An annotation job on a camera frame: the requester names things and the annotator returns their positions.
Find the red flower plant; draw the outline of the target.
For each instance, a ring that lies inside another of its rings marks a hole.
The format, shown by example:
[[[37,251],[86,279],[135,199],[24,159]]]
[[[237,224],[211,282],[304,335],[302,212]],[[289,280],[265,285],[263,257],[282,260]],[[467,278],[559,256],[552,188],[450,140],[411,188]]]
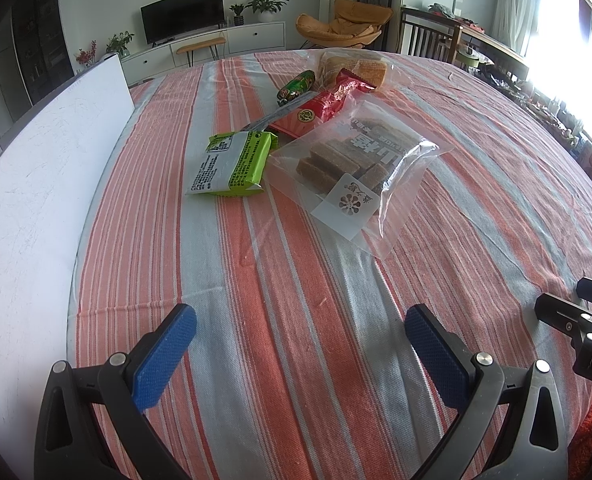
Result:
[[[84,67],[91,67],[96,61],[96,48],[98,43],[95,40],[90,42],[90,46],[87,49],[80,49],[75,56],[76,62]]]

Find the green plant white vase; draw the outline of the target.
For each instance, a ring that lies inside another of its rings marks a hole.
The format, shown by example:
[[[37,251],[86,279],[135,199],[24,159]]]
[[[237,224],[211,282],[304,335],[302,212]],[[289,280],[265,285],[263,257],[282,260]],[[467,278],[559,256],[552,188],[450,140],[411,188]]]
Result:
[[[128,30],[118,32],[118,34],[107,40],[105,50],[107,53],[116,53],[120,58],[125,58],[130,54],[128,44],[130,44],[133,38],[134,33],[128,32]]]

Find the black flat television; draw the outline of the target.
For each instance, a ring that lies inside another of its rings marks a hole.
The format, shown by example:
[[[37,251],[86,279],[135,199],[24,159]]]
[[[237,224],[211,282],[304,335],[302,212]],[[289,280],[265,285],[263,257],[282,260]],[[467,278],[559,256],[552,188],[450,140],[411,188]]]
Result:
[[[223,0],[159,0],[142,6],[141,18],[148,44],[226,22]]]

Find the thin dark stick packet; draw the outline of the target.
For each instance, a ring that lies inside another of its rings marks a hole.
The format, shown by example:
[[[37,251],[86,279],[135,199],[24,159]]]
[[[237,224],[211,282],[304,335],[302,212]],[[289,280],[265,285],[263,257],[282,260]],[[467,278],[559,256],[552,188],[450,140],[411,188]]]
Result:
[[[302,106],[302,104],[307,103],[308,101],[310,101],[311,99],[313,99],[317,95],[318,94],[315,91],[305,92],[304,94],[302,94],[301,96],[298,96],[294,100],[291,100],[287,104],[279,106],[276,110],[274,110],[270,114],[268,114],[264,117],[261,117],[261,118],[255,120],[254,122],[250,122],[249,124],[240,128],[240,131],[262,131],[265,128],[267,128],[268,125],[270,125],[272,122],[275,122],[276,120],[286,116],[287,114],[290,114],[290,112],[292,112],[293,110],[296,110],[296,108]]]

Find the green white snack packet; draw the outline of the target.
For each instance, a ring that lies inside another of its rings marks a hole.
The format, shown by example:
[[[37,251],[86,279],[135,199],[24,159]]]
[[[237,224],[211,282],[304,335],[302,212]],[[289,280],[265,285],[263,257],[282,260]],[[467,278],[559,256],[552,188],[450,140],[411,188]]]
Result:
[[[209,138],[199,159],[190,163],[190,195],[244,197],[264,192],[261,181],[279,138],[270,131],[218,133]]]

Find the dark wooden side table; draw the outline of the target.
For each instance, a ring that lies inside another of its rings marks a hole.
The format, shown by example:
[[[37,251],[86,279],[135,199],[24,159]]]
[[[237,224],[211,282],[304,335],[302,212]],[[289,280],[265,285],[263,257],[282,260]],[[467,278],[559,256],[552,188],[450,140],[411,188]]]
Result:
[[[466,47],[489,58],[502,72],[517,79],[527,78],[526,60],[501,41],[443,15],[401,8],[397,44],[400,53],[456,64],[456,56]]]

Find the striped red grey tablecloth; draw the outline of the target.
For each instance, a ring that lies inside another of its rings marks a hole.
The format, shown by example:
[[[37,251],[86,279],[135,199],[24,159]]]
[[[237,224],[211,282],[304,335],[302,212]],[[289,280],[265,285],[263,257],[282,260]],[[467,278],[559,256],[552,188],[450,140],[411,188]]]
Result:
[[[575,432],[592,382],[534,313],[592,278],[592,181],[514,103],[456,68],[397,56],[384,101],[449,142],[375,259],[273,190],[189,196],[215,133],[275,108],[294,51],[176,70],[131,90],[83,229],[69,359],[131,349],[176,304],[197,334],[148,418],[195,479],[407,479],[452,419],[401,325],[422,302],[501,363],[545,359]]]

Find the red snack packet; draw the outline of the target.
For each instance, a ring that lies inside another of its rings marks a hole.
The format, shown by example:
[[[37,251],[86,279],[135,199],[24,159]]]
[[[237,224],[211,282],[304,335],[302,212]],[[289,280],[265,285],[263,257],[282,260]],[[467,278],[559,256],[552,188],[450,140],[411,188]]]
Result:
[[[304,104],[272,120],[267,131],[299,139],[331,120],[343,108],[347,96],[352,92],[370,93],[374,89],[373,84],[343,68],[331,88],[320,91]]]

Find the wooden bench stool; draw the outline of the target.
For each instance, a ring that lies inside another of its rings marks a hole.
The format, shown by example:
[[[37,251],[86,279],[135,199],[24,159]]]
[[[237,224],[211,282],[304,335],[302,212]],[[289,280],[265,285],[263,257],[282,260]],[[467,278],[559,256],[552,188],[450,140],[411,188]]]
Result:
[[[218,61],[220,58],[219,48],[226,45],[226,37],[218,36],[211,39],[206,39],[194,44],[185,44],[177,48],[176,55],[184,56],[189,66],[194,65],[194,54],[199,50],[207,49],[213,61]]]

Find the white board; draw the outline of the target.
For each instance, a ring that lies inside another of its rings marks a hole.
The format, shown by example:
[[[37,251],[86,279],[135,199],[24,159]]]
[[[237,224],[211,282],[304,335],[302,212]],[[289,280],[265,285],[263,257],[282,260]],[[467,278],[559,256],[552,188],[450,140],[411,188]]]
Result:
[[[32,476],[50,367],[66,356],[84,222],[132,113],[112,56],[20,118],[0,155],[0,454],[21,479]]]

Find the white tv cabinet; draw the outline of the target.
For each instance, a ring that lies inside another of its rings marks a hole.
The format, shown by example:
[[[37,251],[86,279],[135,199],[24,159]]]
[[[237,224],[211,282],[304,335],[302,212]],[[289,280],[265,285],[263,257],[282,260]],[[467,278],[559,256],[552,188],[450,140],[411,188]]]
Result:
[[[127,56],[121,61],[121,67],[127,84],[133,86],[177,68],[285,48],[284,22],[247,24],[171,40]]]

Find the green sausage snack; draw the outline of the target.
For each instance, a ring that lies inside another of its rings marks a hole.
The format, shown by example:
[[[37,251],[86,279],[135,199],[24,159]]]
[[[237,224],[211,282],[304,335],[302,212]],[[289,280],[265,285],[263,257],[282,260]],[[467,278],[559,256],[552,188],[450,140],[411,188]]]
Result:
[[[279,106],[282,106],[294,99],[298,98],[302,94],[308,92],[314,82],[316,81],[316,74],[313,70],[304,70],[296,77],[291,79],[289,82],[276,92],[276,102]]]

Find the orange lounge chair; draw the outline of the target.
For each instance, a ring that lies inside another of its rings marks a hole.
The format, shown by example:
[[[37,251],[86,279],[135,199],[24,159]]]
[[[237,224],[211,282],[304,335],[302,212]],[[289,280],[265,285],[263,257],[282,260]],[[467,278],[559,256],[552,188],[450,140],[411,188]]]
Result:
[[[334,18],[323,23],[302,13],[295,27],[307,42],[322,48],[364,48],[373,44],[394,15],[386,6],[352,0],[334,1]]]

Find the bagged sliced bread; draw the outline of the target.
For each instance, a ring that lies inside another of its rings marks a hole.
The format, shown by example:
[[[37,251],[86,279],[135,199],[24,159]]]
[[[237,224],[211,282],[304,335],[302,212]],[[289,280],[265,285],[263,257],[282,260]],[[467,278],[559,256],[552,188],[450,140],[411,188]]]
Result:
[[[308,66],[316,75],[314,88],[331,89],[342,70],[365,81],[373,90],[386,84],[394,66],[387,58],[368,50],[323,48],[302,51]]]

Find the black display cabinet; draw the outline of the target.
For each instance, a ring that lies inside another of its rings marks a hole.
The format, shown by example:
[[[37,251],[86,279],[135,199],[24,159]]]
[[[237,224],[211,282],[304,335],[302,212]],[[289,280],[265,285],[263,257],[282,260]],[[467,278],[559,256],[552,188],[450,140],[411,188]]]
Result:
[[[58,0],[16,0],[0,23],[0,107],[16,122],[70,78]]]

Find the potted green plant right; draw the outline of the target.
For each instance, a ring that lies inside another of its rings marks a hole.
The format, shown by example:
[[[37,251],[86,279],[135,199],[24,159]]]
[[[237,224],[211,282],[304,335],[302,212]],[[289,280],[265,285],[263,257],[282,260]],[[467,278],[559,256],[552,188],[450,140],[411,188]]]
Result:
[[[289,2],[290,0],[247,0],[245,6],[257,15],[258,21],[269,23]]]

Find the clear bag brown bars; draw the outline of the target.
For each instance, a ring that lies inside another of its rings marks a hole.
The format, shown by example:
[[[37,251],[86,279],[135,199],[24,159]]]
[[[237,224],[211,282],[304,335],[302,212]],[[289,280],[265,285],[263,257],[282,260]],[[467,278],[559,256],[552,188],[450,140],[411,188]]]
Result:
[[[383,100],[365,96],[270,155],[264,180],[320,226],[383,259],[425,171],[452,149]]]

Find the small potted plant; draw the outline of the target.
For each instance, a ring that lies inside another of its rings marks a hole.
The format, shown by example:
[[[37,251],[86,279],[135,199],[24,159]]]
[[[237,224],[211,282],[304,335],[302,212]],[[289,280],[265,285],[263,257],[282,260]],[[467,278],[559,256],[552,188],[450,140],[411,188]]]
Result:
[[[245,11],[244,3],[234,3],[230,5],[230,11],[233,13],[233,25],[242,26],[244,24],[243,13]]]

